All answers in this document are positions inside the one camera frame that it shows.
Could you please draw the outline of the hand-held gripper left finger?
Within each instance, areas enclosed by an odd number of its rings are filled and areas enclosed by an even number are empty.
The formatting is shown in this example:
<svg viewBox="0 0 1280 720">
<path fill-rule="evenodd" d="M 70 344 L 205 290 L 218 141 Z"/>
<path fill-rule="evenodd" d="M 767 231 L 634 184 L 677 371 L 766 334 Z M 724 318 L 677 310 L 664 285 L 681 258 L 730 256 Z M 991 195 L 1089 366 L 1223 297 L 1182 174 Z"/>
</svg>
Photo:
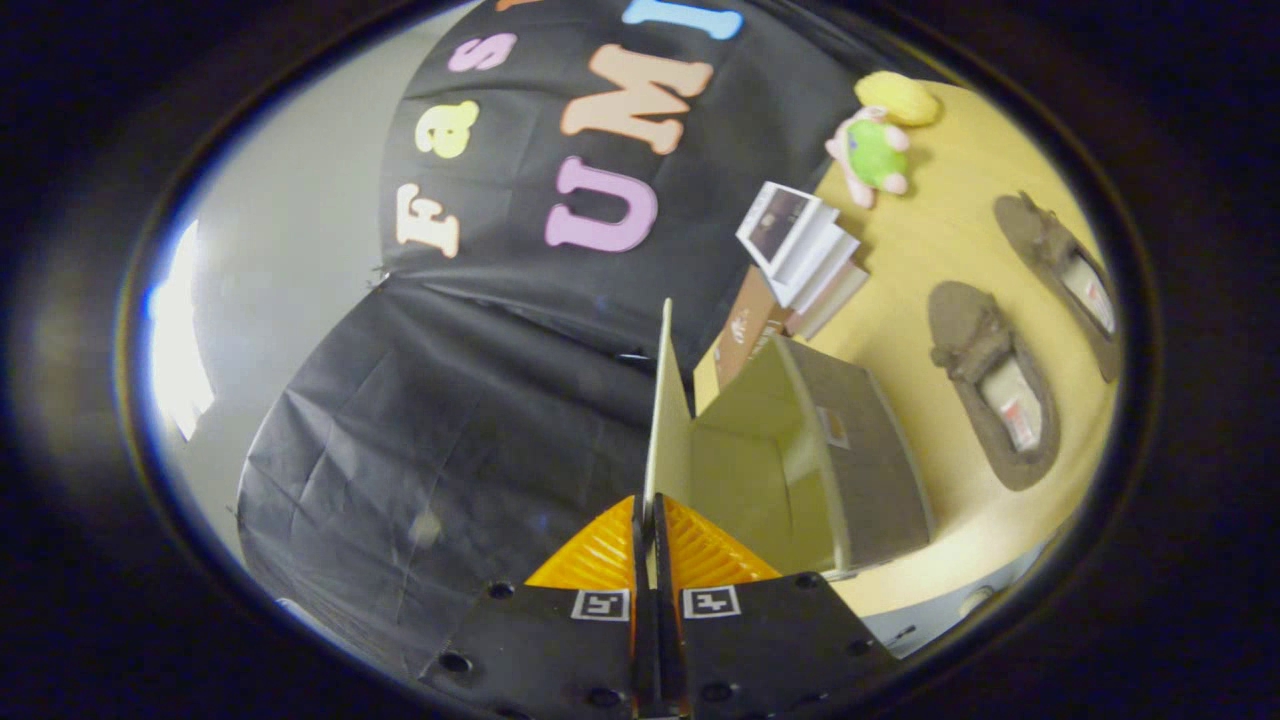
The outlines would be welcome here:
<svg viewBox="0 0 1280 720">
<path fill-rule="evenodd" d="M 499 719 L 640 719 L 660 698 L 643 501 L 590 520 L 525 582 L 494 580 L 419 674 Z"/>
</svg>

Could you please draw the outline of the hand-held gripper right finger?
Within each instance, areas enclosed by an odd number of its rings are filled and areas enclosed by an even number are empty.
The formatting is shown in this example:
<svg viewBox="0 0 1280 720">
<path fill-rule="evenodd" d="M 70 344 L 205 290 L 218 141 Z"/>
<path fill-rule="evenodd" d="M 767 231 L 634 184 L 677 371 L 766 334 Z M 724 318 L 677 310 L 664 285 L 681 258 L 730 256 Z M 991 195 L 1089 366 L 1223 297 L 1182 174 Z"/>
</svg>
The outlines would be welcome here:
<svg viewBox="0 0 1280 720">
<path fill-rule="evenodd" d="M 899 665 L 823 575 L 774 569 L 663 495 L 655 569 L 655 682 L 673 717 L 833 717 Z"/>
</svg>

